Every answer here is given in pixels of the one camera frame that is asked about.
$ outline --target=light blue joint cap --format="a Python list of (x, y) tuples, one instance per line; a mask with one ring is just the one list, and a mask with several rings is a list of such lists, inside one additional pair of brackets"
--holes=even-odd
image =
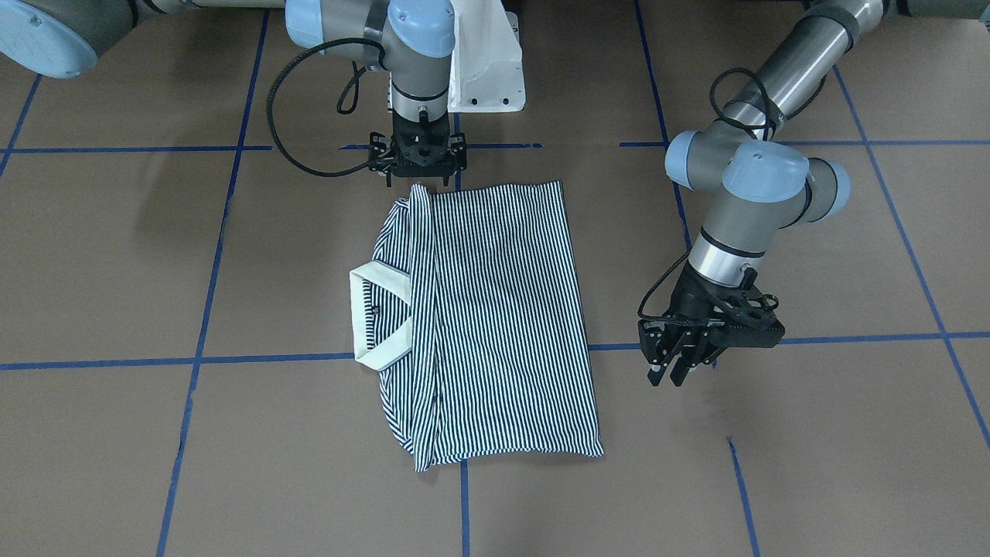
[(75, 77), (96, 65), (96, 51), (49, 14), (21, 2), (0, 0), (0, 52), (48, 77)]
[(687, 176), (687, 153), (691, 149), (691, 142), (697, 131), (681, 132), (677, 134), (674, 141), (667, 146), (667, 156), (663, 159), (663, 166), (667, 170), (667, 176), (684, 187), (693, 190), (691, 180)]
[(402, 42), (423, 56), (453, 52), (453, 6), (449, 0), (392, 0), (388, 23)]
[(808, 159), (789, 147), (752, 140), (736, 149), (722, 173), (722, 184), (734, 196), (756, 203), (776, 203), (804, 189)]
[(836, 175), (836, 201), (832, 204), (832, 208), (829, 209), (829, 212), (825, 213), (825, 216), (818, 219), (818, 222), (821, 222), (839, 211), (842, 211), (842, 208), (845, 207), (845, 204), (849, 201), (849, 196), (852, 194), (852, 179), (849, 178), (849, 173), (845, 171), (845, 167), (828, 159), (822, 159), (822, 161), (824, 161)]
[(323, 43), (320, 0), (285, 0), (285, 30), (289, 39), (304, 49)]

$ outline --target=grid of blue tape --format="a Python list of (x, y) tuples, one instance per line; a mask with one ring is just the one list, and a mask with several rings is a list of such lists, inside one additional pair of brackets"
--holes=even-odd
[[(649, 75), (649, 83), (652, 91), (653, 103), (656, 109), (657, 124), (660, 130), (660, 136), (662, 141), (660, 142), (621, 142), (619, 144), (620, 148), (666, 148), (670, 143), (670, 138), (668, 136), (666, 123), (663, 117), (663, 109), (660, 103), (659, 88), (656, 83), (655, 73), (653, 71), (652, 58), (649, 53), (649, 42), (646, 36), (646, 30), (644, 25), (643, 11), (640, 5), (640, 0), (634, 0), (634, 6), (636, 9), (637, 25), (640, 32), (640, 39), (643, 45), (643, 58), (646, 66), (646, 71)], [(210, 311), (213, 306), (213, 297), (217, 285), (217, 276), (220, 271), (220, 263), (223, 257), (224, 244), (223, 244), (223, 230), (224, 225), (230, 216), (231, 209), (231, 199), (234, 195), (234, 190), (237, 185), (238, 172), (241, 166), (241, 158), (243, 152), (249, 151), (270, 151), (272, 147), (270, 145), (245, 145), (245, 137), (248, 131), (248, 120), (250, 117), (251, 104), (254, 97), (254, 90), (257, 84), (258, 70), (261, 64), (261, 57), (264, 50), (265, 36), (267, 34), (268, 28), (268, 12), (263, 12), (261, 16), (261, 26), (260, 33), (257, 41), (257, 47), (254, 57), (254, 65), (251, 72), (251, 78), (249, 82), (249, 87), (247, 91), (247, 99), (245, 101), (244, 114), (241, 123), (241, 132), (236, 145), (226, 145), (226, 146), (187, 146), (187, 147), (175, 147), (175, 146), (161, 146), (161, 147), (102, 147), (102, 148), (31, 148), (31, 149), (19, 149), (16, 147), (18, 137), (20, 136), (21, 130), (24, 126), (25, 119), (28, 116), (28, 112), (31, 109), (32, 101), (35, 98), (38, 88), (42, 82), (42, 77), (38, 75), (34, 82), (32, 83), (31, 89), (29, 90), (27, 99), (25, 100), (24, 106), (18, 117), (17, 123), (14, 128), (14, 132), (11, 135), (10, 141), (7, 147), (0, 149), (0, 153), (3, 154), (2, 159), (0, 159), (0, 176), (3, 175), (4, 170), (7, 167), (8, 162), (14, 155), (31, 155), (31, 154), (88, 154), (88, 153), (182, 153), (182, 152), (234, 152), (235, 159), (234, 164), (231, 169), (230, 182), (228, 185), (227, 198), (224, 205), (224, 214), (221, 221), (220, 234), (217, 238), (217, 247), (214, 255), (213, 269), (210, 275), (210, 283), (207, 290), (206, 303), (203, 309), (203, 318), (200, 326), (199, 340), (196, 346), (196, 353), (192, 357), (188, 358), (147, 358), (147, 359), (126, 359), (126, 360), (93, 360), (93, 361), (70, 361), (70, 362), (27, 362), (27, 363), (0, 363), (0, 372), (2, 371), (23, 371), (23, 370), (53, 370), (53, 369), (86, 369), (86, 368), (109, 368), (109, 367), (141, 367), (141, 366), (175, 366), (175, 365), (190, 365), (192, 366), (192, 373), (190, 375), (189, 389), (186, 395), (186, 404), (182, 415), (182, 425), (179, 435), (179, 447), (176, 452), (175, 462), (172, 467), (171, 481), (168, 488), (168, 497), (166, 500), (165, 510), (162, 515), (161, 530), (158, 539), (157, 557), (163, 557), (165, 554), (165, 547), (168, 540), (168, 530), (171, 523), (172, 510), (175, 503), (175, 493), (178, 489), (179, 477), (182, 469), (182, 458), (185, 454), (185, 444), (189, 431), (190, 419), (192, 416), (193, 399), (192, 395), (196, 391), (196, 385), (199, 378), (199, 371), (203, 365), (218, 365), (218, 364), (241, 364), (241, 363), (263, 363), (263, 362), (299, 362), (299, 361), (329, 361), (329, 360), (349, 360), (353, 358), (353, 353), (340, 352), (340, 353), (322, 353), (322, 354), (280, 354), (280, 355), (243, 355), (243, 356), (204, 356), (203, 351), (206, 345), (206, 335), (209, 328), (210, 322)], [(784, 145), (791, 146), (862, 146), (866, 149), (869, 155), (870, 162), (872, 163), (873, 170), (876, 173), (876, 177), (883, 189), (884, 196), (887, 201), (887, 205), (891, 211), (894, 218), (895, 224), (897, 226), (898, 232), (904, 243), (905, 249), (908, 252), (908, 256), (914, 267), (915, 274), (921, 283), (922, 290), (925, 293), (926, 300), (932, 311), (933, 317), (935, 318), (938, 333), (920, 333), (920, 334), (894, 334), (894, 335), (858, 335), (858, 336), (836, 336), (836, 337), (807, 337), (807, 338), (787, 338), (782, 341), (782, 344), (832, 344), (832, 343), (871, 343), (871, 342), (904, 342), (904, 341), (922, 341), (922, 340), (942, 340), (945, 348), (948, 352), (949, 358), (955, 368), (956, 374), (959, 378), (959, 382), (966, 394), (969, 404), (972, 408), (973, 415), (980, 427), (983, 434), (984, 441), (987, 443), (987, 447), (990, 448), (990, 432), (987, 430), (986, 421), (984, 420), (983, 414), (976, 402), (976, 399), (969, 387), (969, 382), (966, 378), (965, 372), (962, 366), (959, 364), (958, 358), (955, 354), (955, 349), (952, 346), (952, 340), (954, 339), (970, 339), (970, 338), (990, 338), (990, 331), (961, 331), (952, 332), (947, 331), (941, 320), (941, 315), (939, 309), (936, 306), (935, 299), (932, 297), (932, 293), (929, 289), (928, 281), (925, 279), (925, 275), (922, 273), (920, 264), (915, 255), (914, 249), (912, 248), (911, 241), (908, 238), (907, 232), (901, 222), (900, 215), (897, 211), (897, 207), (890, 195), (890, 191), (887, 187), (886, 180), (883, 177), (883, 172), (877, 163), (876, 157), (873, 154), (872, 148), (874, 146), (953, 146), (953, 145), (990, 145), (990, 140), (907, 140), (907, 141), (877, 141), (870, 140), (866, 137), (866, 133), (863, 129), (862, 123), (859, 120), (859, 115), (856, 111), (855, 105), (852, 102), (852, 97), (849, 94), (845, 82), (842, 79), (842, 74), (838, 67), (833, 69), (836, 80), (838, 81), (842, 94), (848, 104), (850, 114), (853, 121), (855, 122), (856, 128), (859, 132), (860, 139), (858, 141), (793, 141), (787, 142), (782, 141), (780, 143)], [(458, 115), (453, 117), (454, 129), (460, 131), (460, 118)], [(472, 149), (540, 149), (544, 145), (540, 143), (506, 143), (506, 144), (473, 144), (470, 147)], [(357, 150), (365, 149), (366, 146), (359, 145), (346, 145), (341, 147), (345, 150)], [(682, 230), (684, 233), (684, 243), (685, 246), (690, 249), (691, 247), (691, 237), (689, 234), (689, 228), (687, 223), (687, 216), (684, 212), (684, 206), (680, 195), (680, 189), (676, 184), (672, 185), (672, 193), (674, 196), (675, 203), (677, 205), (678, 216), (681, 220)], [(461, 190), (460, 173), (455, 177), (455, 189)], [(589, 345), (589, 350), (592, 351), (616, 351), (616, 350), (638, 350), (640, 345), (638, 343), (619, 343), (619, 344), (596, 344)], [(749, 541), (751, 544), (751, 549), (754, 557), (759, 557), (759, 542), (756, 536), (756, 529), (752, 518), (752, 510), (749, 506), (749, 499), (747, 490), (745, 487), (745, 480), (743, 477), (743, 469), (740, 464), (738, 457), (738, 450), (735, 441), (730, 438), (728, 439), (729, 449), (733, 459), (733, 465), (736, 471), (737, 482), (739, 484), (740, 496), (742, 500), (743, 514), (746, 521), (747, 531), (749, 533)], [(467, 461), (460, 463), (460, 478), (461, 478), (461, 542), (462, 542), (462, 554), (464, 557), (470, 555), (470, 520), (469, 520), (469, 507), (468, 507), (468, 464)]]

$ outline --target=black cable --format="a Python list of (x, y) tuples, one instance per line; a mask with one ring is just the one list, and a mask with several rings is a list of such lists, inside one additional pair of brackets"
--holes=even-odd
[(166, 11), (162, 10), (161, 8), (157, 7), (154, 4), (154, 2), (152, 2), (151, 0), (145, 0), (145, 5), (148, 6), (149, 8), (151, 8), (151, 9), (153, 9), (155, 12), (163, 15), (163, 16), (167, 16), (168, 15), (168, 12), (166, 12)]
[[(368, 71), (366, 67), (357, 69), (356, 62), (350, 63), (350, 69), (353, 71), (353, 75), (350, 77), (347, 85), (345, 85), (344, 90), (341, 91), (341, 97), (337, 99), (337, 113), (345, 116), (352, 114), (357, 109), (357, 97), (361, 94), (361, 77)], [(350, 93), (351, 89), (354, 90), (354, 100), (351, 102), (350, 108), (344, 108), (344, 99), (347, 98), (347, 94)]]
[(141, 13), (138, 11), (137, 0), (127, 0), (128, 6), (131, 8), (131, 29), (138, 26), (138, 20), (141, 19)]
[[(756, 85), (756, 88), (759, 90), (760, 101), (762, 102), (762, 105), (763, 105), (762, 108), (761, 108), (761, 110), (763, 112), (763, 116), (766, 119), (766, 123), (764, 123), (762, 125), (751, 125), (751, 126), (750, 125), (747, 125), (747, 124), (742, 124), (740, 122), (737, 122), (736, 120), (733, 120), (731, 118), (726, 117), (725, 112), (723, 112), (722, 109), (719, 108), (718, 102), (715, 100), (716, 89), (718, 89), (719, 84), (722, 83), (722, 80), (723, 79), (725, 79), (726, 77), (732, 75), (733, 73), (742, 73), (743, 75), (746, 75), (747, 77), (749, 77), (750, 79), (752, 79), (753, 84)], [(808, 97), (808, 100), (806, 100), (804, 102), (804, 104), (802, 104), (801, 106), (799, 106), (797, 110), (795, 110), (794, 112), (792, 112), (789, 115), (788, 114), (781, 114), (781, 116), (783, 117), (783, 120), (791, 120), (794, 117), (796, 117), (798, 114), (801, 114), (804, 111), (804, 109), (806, 109), (809, 106), (811, 106), (811, 103), (815, 102), (815, 99), (818, 98), (819, 93), (821, 93), (822, 92), (822, 89), (825, 88), (825, 80), (827, 78), (828, 78), (827, 75), (822, 76), (822, 80), (819, 81), (819, 83), (818, 83), (818, 88), (815, 89), (815, 92), (812, 93), (811, 96)], [(766, 92), (766, 86), (763, 84), (763, 80), (760, 79), (759, 76), (756, 75), (756, 73), (754, 73), (753, 71), (750, 71), (750, 70), (748, 70), (748, 69), (746, 69), (744, 67), (734, 67), (732, 69), (728, 69), (728, 70), (722, 72), (721, 75), (719, 75), (718, 77), (716, 77), (715, 80), (712, 81), (711, 88), (709, 88), (709, 90), (708, 90), (708, 101), (711, 103), (712, 109), (715, 110), (715, 114), (719, 117), (719, 120), (722, 120), (723, 122), (729, 124), (730, 126), (732, 126), (734, 128), (739, 128), (741, 130), (747, 130), (747, 131), (762, 130), (763, 131), (763, 141), (766, 141), (767, 135), (768, 135), (769, 131), (772, 130), (772, 129), (774, 129), (774, 127), (775, 127), (773, 125), (773, 123), (770, 121), (770, 116), (769, 116), (769, 113), (770, 113), (770, 103), (773, 102), (773, 101), (772, 101), (772, 99), (770, 99), (769, 93)]]
[(791, 120), (798, 114), (801, 114), (802, 112), (804, 112), (804, 109), (808, 108), (809, 106), (811, 106), (811, 103), (815, 102), (815, 99), (818, 98), (818, 94), (821, 93), (822, 89), (825, 88), (825, 80), (828, 78), (829, 76), (827, 74), (822, 76), (822, 80), (818, 82), (818, 88), (815, 89), (815, 92), (812, 93), (811, 96), (808, 97), (808, 100), (806, 100), (804, 104), (799, 106), (798, 109), (795, 110), (793, 114), (787, 117), (788, 120)]
[(684, 260), (686, 260), (689, 255), (691, 255), (690, 251), (684, 252), (684, 255), (677, 258), (677, 261), (670, 266), (670, 269), (666, 270), (663, 275), (660, 275), (660, 278), (653, 284), (653, 286), (649, 288), (649, 290), (646, 291), (646, 295), (643, 296), (643, 301), (640, 302), (640, 309), (636, 311), (636, 313), (640, 316), (640, 319), (666, 319), (665, 317), (656, 315), (646, 315), (643, 313), (643, 310), (646, 309), (646, 303), (649, 301), (650, 297), (653, 296), (653, 293), (656, 292), (656, 289), (660, 287), (660, 285), (667, 279), (667, 277), (670, 276), (671, 273), (674, 272), (675, 269), (680, 267), (680, 264), (684, 263)]
[[(762, 103), (763, 103), (762, 112), (763, 112), (764, 119), (766, 120), (765, 123), (760, 124), (760, 125), (743, 124), (743, 123), (737, 122), (736, 120), (732, 120), (731, 118), (728, 118), (726, 116), (726, 113), (723, 112), (721, 108), (719, 108), (719, 104), (715, 100), (715, 91), (716, 91), (716, 89), (718, 89), (719, 84), (722, 83), (722, 80), (725, 79), (726, 77), (729, 77), (733, 73), (741, 73), (743, 75), (746, 75), (750, 79), (752, 79), (752, 82), (753, 83), (756, 84), (756, 88), (759, 89), (759, 100), (761, 100)], [(715, 114), (719, 117), (719, 120), (722, 120), (723, 122), (729, 124), (730, 126), (732, 126), (734, 128), (739, 128), (741, 130), (746, 130), (748, 132), (752, 132), (752, 131), (756, 131), (756, 130), (762, 130), (763, 131), (763, 141), (766, 141), (766, 139), (769, 137), (768, 134), (769, 134), (770, 130), (773, 128), (773, 123), (770, 122), (770, 116), (769, 116), (769, 114), (770, 114), (770, 95), (769, 95), (769, 93), (766, 92), (766, 87), (763, 85), (763, 80), (760, 79), (759, 76), (756, 75), (755, 72), (750, 71), (750, 70), (748, 70), (748, 69), (746, 69), (744, 67), (733, 67), (731, 69), (727, 69), (727, 70), (723, 71), (721, 75), (719, 75), (718, 77), (715, 78), (714, 81), (712, 81), (712, 86), (708, 89), (708, 102), (711, 103), (712, 110), (715, 111)]]
[[(328, 178), (346, 176), (348, 174), (353, 174), (358, 170), (367, 167), (369, 165), (369, 162), (361, 163), (356, 167), (348, 168), (346, 170), (316, 170), (314, 168), (310, 168), (307, 167), (306, 165), (303, 165), (302, 163), (297, 161), (294, 157), (289, 155), (289, 152), (285, 150), (285, 146), (282, 145), (282, 141), (278, 137), (278, 131), (275, 129), (275, 118), (272, 114), (272, 107), (275, 105), (275, 94), (278, 92), (278, 88), (282, 86), (282, 81), (285, 80), (285, 77), (288, 76), (288, 74), (292, 72), (292, 70), (295, 69), (296, 66), (302, 63), (303, 60), (305, 60), (306, 58), (320, 51), (325, 51), (327, 49), (332, 49), (333, 47), (340, 47), (343, 45), (365, 45), (368, 47), (375, 47), (376, 49), (378, 49), (378, 65), (383, 69), (387, 69), (385, 67), (385, 48), (382, 47), (381, 44), (377, 43), (376, 41), (372, 41), (370, 39), (352, 38), (352, 39), (336, 39), (334, 41), (327, 41), (325, 43), (320, 43), (315, 47), (306, 49), (304, 52), (293, 58), (292, 61), (290, 61), (284, 68), (282, 68), (282, 71), (278, 74), (277, 77), (275, 77), (275, 81), (272, 82), (271, 84), (271, 90), (268, 91), (268, 100), (265, 103), (265, 107), (264, 107), (265, 114), (268, 117), (268, 131), (271, 133), (271, 140), (275, 142), (275, 147), (278, 149), (278, 152), (281, 153), (282, 156), (285, 157), (285, 159), (288, 162), (292, 163), (295, 167), (314, 176), (328, 177)], [(345, 89), (342, 98), (338, 102), (338, 108), (341, 108), (342, 105), (344, 104), (344, 97), (347, 96), (347, 92), (350, 90), (350, 84), (354, 82), (356, 86), (356, 81), (360, 79), (361, 75), (363, 75), (362, 71), (356, 71), (354, 73), (354, 76), (350, 79), (350, 82), (347, 84), (347, 88)], [(356, 104), (356, 91), (355, 91), (354, 102)]]

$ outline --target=blue tape line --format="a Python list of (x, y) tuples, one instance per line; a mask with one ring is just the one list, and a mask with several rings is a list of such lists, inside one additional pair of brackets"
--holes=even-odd
[(588, 350), (591, 352), (611, 352), (615, 350), (639, 350), (639, 343), (629, 342), (620, 344), (589, 344)]
[[(254, 67), (251, 70), (250, 84), (247, 88), (247, 99), (245, 100), (244, 116), (241, 119), (241, 134), (238, 137), (238, 147), (243, 147), (245, 137), (248, 135), (248, 120), (250, 118), (251, 102), (254, 99), (254, 88), (257, 85), (257, 74), (261, 67), (261, 54), (264, 50), (264, 37), (268, 30), (268, 11), (265, 10), (261, 18), (261, 32), (257, 40), (257, 50), (254, 53)], [(234, 155), (234, 165), (231, 168), (231, 179), (227, 187), (227, 199), (224, 202), (224, 216), (220, 221), (220, 233), (217, 235), (217, 249), (213, 258), (213, 269), (210, 274), (210, 285), (206, 292), (206, 302), (203, 306), (203, 322), (200, 328), (199, 341), (196, 345), (196, 358), (202, 358), (203, 349), (206, 346), (206, 332), (210, 325), (210, 311), (213, 307), (213, 296), (217, 287), (217, 275), (220, 273), (220, 262), (224, 253), (224, 229), (227, 226), (227, 219), (231, 214), (231, 199), (234, 197), (234, 189), (237, 185), (238, 172), (241, 169), (241, 157), (243, 151), (238, 150)], [(165, 512), (161, 518), (161, 531), (158, 534), (158, 547), (156, 557), (164, 557), (165, 545), (168, 542), (168, 529), (171, 526), (172, 510), (175, 507), (175, 493), (178, 490), (179, 474), (182, 471), (182, 459), (185, 456), (186, 439), (189, 434), (189, 422), (192, 417), (192, 395), (196, 392), (199, 383), (200, 363), (193, 364), (192, 373), (189, 377), (189, 390), (186, 393), (185, 409), (182, 412), (182, 427), (179, 429), (179, 447), (175, 454), (175, 462), (172, 464), (171, 483), (168, 487), (168, 498), (165, 501)]]
[(667, 135), (667, 123), (663, 119), (663, 109), (660, 107), (660, 90), (656, 86), (656, 76), (653, 74), (653, 57), (649, 55), (649, 41), (646, 39), (646, 27), (643, 24), (643, 9), (640, 0), (633, 0), (636, 7), (636, 23), (640, 27), (640, 42), (643, 43), (643, 56), (646, 58), (646, 71), (649, 72), (649, 86), (653, 90), (653, 104), (656, 106), (656, 119), (660, 123), (660, 137), (663, 143), (670, 143)]
[(265, 362), (314, 362), (327, 360), (353, 360), (354, 352), (325, 354), (270, 354), (260, 356), (204, 356), (203, 364), (260, 364)]
[(460, 554), (471, 557), (471, 514), (468, 502), (467, 461), (460, 461)]
[(959, 364), (959, 360), (955, 356), (955, 349), (952, 347), (952, 343), (947, 337), (945, 325), (941, 320), (939, 309), (935, 304), (935, 298), (932, 296), (928, 281), (925, 280), (925, 275), (922, 273), (921, 264), (918, 262), (918, 258), (915, 255), (915, 250), (911, 246), (911, 240), (908, 239), (908, 233), (904, 229), (904, 224), (901, 222), (901, 216), (897, 212), (897, 206), (894, 203), (894, 198), (891, 196), (890, 189), (887, 187), (887, 181), (884, 179), (883, 172), (880, 170), (880, 164), (877, 162), (876, 156), (873, 154), (873, 148), (866, 139), (866, 131), (863, 129), (862, 122), (859, 120), (859, 114), (856, 112), (856, 107), (852, 102), (852, 96), (849, 94), (849, 90), (845, 86), (845, 81), (842, 79), (842, 74), (839, 72), (839, 67), (835, 66), (833, 71), (836, 74), (836, 81), (839, 82), (842, 95), (845, 97), (845, 102), (849, 105), (849, 112), (852, 114), (852, 120), (856, 124), (856, 129), (859, 130), (859, 136), (865, 144), (866, 153), (869, 155), (870, 163), (873, 165), (873, 171), (876, 173), (877, 180), (880, 182), (880, 188), (883, 190), (883, 196), (887, 200), (887, 207), (890, 208), (890, 213), (894, 217), (894, 224), (897, 225), (897, 231), (901, 235), (901, 240), (904, 242), (904, 248), (907, 250), (908, 257), (911, 259), (911, 265), (915, 269), (915, 275), (918, 276), (918, 282), (921, 283), (922, 291), (925, 293), (925, 299), (928, 301), (929, 307), (932, 309), (932, 316), (935, 318), (936, 325), (939, 327), (939, 332), (943, 335), (943, 337), (945, 337), (945, 349), (948, 350), (949, 358), (952, 360), (952, 365), (955, 367), (955, 373), (959, 377), (959, 382), (962, 385), (963, 391), (966, 393), (966, 398), (969, 400), (969, 407), (973, 411), (973, 417), (975, 417), (976, 423), (979, 425), (980, 431), (983, 433), (983, 440), (986, 442), (987, 448), (990, 449), (990, 432), (987, 430), (987, 424), (986, 420), (983, 418), (983, 412), (980, 411), (980, 406), (976, 402), (976, 398), (973, 396), (973, 392), (969, 387), (969, 380), (966, 378), (966, 373)]
[(195, 358), (143, 358), (134, 360), (90, 360), (86, 362), (18, 362), (0, 364), (0, 372), (21, 370), (72, 370), (86, 368), (139, 368), (143, 366), (188, 366)]
[(969, 386), (966, 373), (962, 370), (962, 365), (959, 364), (959, 358), (955, 355), (955, 347), (952, 346), (952, 341), (946, 338), (944, 342), (945, 349), (948, 350), (948, 356), (952, 359), (955, 374), (959, 377), (959, 383), (962, 384), (962, 390), (966, 393), (966, 399), (969, 400), (969, 407), (972, 408), (973, 415), (976, 417), (976, 423), (980, 426), (980, 431), (983, 433), (983, 442), (990, 449), (990, 430), (987, 429), (987, 422), (983, 419), (983, 412), (980, 411), (980, 405), (976, 402), (976, 396), (973, 395), (973, 389)]
[(542, 143), (469, 143), (469, 149), (542, 149)]
[(12, 149), (18, 155), (49, 155), (56, 153), (199, 153), (216, 151), (271, 151), (270, 145), (193, 145), (171, 147), (50, 147)]
[(901, 216), (897, 212), (897, 207), (894, 204), (894, 198), (891, 196), (890, 189), (887, 187), (887, 180), (884, 179), (883, 172), (880, 171), (880, 164), (877, 162), (876, 156), (873, 154), (873, 149), (870, 147), (869, 143), (866, 142), (866, 132), (863, 130), (862, 122), (859, 120), (859, 114), (856, 112), (856, 108), (852, 104), (852, 97), (849, 95), (849, 90), (845, 86), (845, 81), (842, 80), (842, 74), (839, 72), (839, 67), (834, 67), (833, 72), (836, 74), (836, 80), (839, 82), (839, 87), (842, 90), (842, 95), (845, 97), (845, 102), (849, 105), (849, 112), (852, 114), (852, 120), (855, 122), (856, 128), (859, 130), (859, 135), (863, 139), (863, 143), (866, 147), (866, 153), (869, 155), (870, 163), (873, 165), (873, 172), (876, 174), (877, 181), (880, 182), (880, 189), (883, 190), (883, 196), (887, 200), (887, 207), (890, 209), (891, 216), (894, 217), (894, 225), (897, 226), (897, 232), (901, 235), (901, 241), (904, 243), (904, 248), (908, 252), (908, 258), (911, 259), (911, 265), (915, 269), (915, 275), (918, 276), (918, 281), (921, 283), (922, 290), (925, 293), (925, 299), (928, 301), (929, 308), (932, 310), (932, 316), (935, 318), (939, 332), (945, 334), (945, 325), (942, 323), (941, 315), (939, 314), (939, 309), (936, 307), (935, 299), (932, 297), (932, 292), (929, 289), (928, 281), (925, 280), (925, 275), (922, 273), (921, 264), (918, 262), (918, 257), (915, 255), (915, 250), (911, 246), (911, 240), (908, 239), (908, 233), (905, 231), (904, 224), (901, 222)]
[[(785, 338), (780, 344), (844, 344), (871, 342), (911, 342), (942, 339), (985, 339), (990, 331), (960, 331), (955, 333), (916, 333), (898, 335), (855, 335), (839, 337), (799, 337)], [(589, 344), (590, 352), (617, 352), (638, 350), (637, 343)], [(353, 352), (325, 352), (312, 354), (261, 354), (246, 356), (203, 356), (201, 358), (143, 358), (133, 360), (78, 360), (65, 362), (12, 362), (0, 364), (0, 372), (22, 370), (62, 370), (87, 368), (135, 368), (142, 366), (188, 366), (192, 364), (258, 364), (270, 362), (314, 362), (328, 360), (352, 360)]]
[(968, 331), (963, 333), (948, 333), (945, 335), (950, 339), (957, 338), (990, 338), (990, 331)]
[[(459, 119), (457, 115), (453, 115), (453, 121), (456, 122)], [(454, 132), (459, 133), (460, 126), (454, 125)], [(467, 144), (468, 149), (542, 149), (544, 144), (542, 143), (469, 143)], [(355, 143), (341, 146), (339, 151), (367, 151), (367, 145), (358, 145)]]
[(621, 141), (619, 147), (669, 147), (665, 141)]
[(952, 145), (990, 145), (990, 140), (795, 140), (778, 141), (780, 145), (802, 146), (802, 145), (877, 145), (883, 147), (890, 146), (952, 146)]
[(21, 135), (21, 128), (24, 127), (24, 121), (28, 118), (28, 111), (31, 110), (31, 103), (35, 101), (35, 93), (38, 92), (38, 86), (41, 83), (42, 75), (39, 73), (35, 76), (35, 82), (31, 84), (31, 90), (28, 91), (28, 98), (25, 99), (24, 106), (21, 107), (21, 114), (17, 117), (17, 124), (14, 126), (14, 133), (11, 134), (10, 142), (7, 143), (7, 151), (3, 154), (3, 159), (0, 159), (0, 176), (7, 168), (7, 162), (10, 161), (12, 150), (17, 145), (17, 138)]
[(900, 335), (849, 335), (840, 337), (785, 338), (780, 344), (845, 344), (855, 342), (903, 342), (912, 340), (940, 340), (941, 333), (916, 333)]
[[(660, 123), (660, 137), (663, 143), (669, 145), (670, 137), (667, 135), (667, 123), (663, 118), (663, 107), (660, 105), (660, 91), (656, 86), (656, 76), (653, 74), (653, 58), (649, 55), (649, 41), (646, 39), (646, 27), (643, 23), (643, 9), (640, 7), (640, 0), (633, 0), (636, 7), (636, 23), (640, 28), (640, 42), (643, 43), (643, 56), (646, 58), (646, 70), (649, 72), (649, 86), (653, 91), (653, 105), (656, 107), (656, 119)], [(674, 201), (677, 203), (677, 216), (681, 219), (681, 227), (684, 232), (684, 245), (691, 249), (691, 231), (687, 225), (687, 214), (684, 212), (684, 200), (681, 199), (680, 186), (674, 182), (670, 185), (674, 190)]]
[(990, 140), (867, 140), (867, 145), (990, 145)]
[(752, 521), (752, 509), (749, 507), (749, 494), (745, 488), (743, 468), (740, 466), (739, 455), (736, 454), (736, 443), (732, 437), (729, 438), (729, 450), (733, 453), (733, 468), (736, 469), (736, 484), (740, 488), (742, 513), (745, 515), (746, 530), (749, 531), (749, 546), (752, 548), (752, 557), (759, 557), (759, 540), (756, 538), (756, 525)]
[(850, 145), (850, 146), (860, 146), (863, 145), (862, 141), (857, 140), (797, 140), (797, 141), (778, 141), (780, 145), (787, 145), (790, 147), (799, 147), (802, 145)]

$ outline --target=brown cardboard floor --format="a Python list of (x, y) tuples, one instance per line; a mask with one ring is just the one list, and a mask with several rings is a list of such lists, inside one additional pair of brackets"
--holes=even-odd
[[(664, 146), (801, 7), (525, 4), (528, 107), (458, 119), (456, 187), (563, 182), (606, 456), (413, 473), (347, 355), (347, 271), (411, 182), (290, 166), (282, 14), (191, 13), (73, 80), (0, 57), (0, 556), (990, 554), (984, 28), (861, 39), (777, 138), (854, 183), (769, 253), (785, 344), (653, 389), (636, 305), (711, 203)], [(313, 165), (389, 129), (381, 74), (333, 113), (348, 72), (280, 93)]]

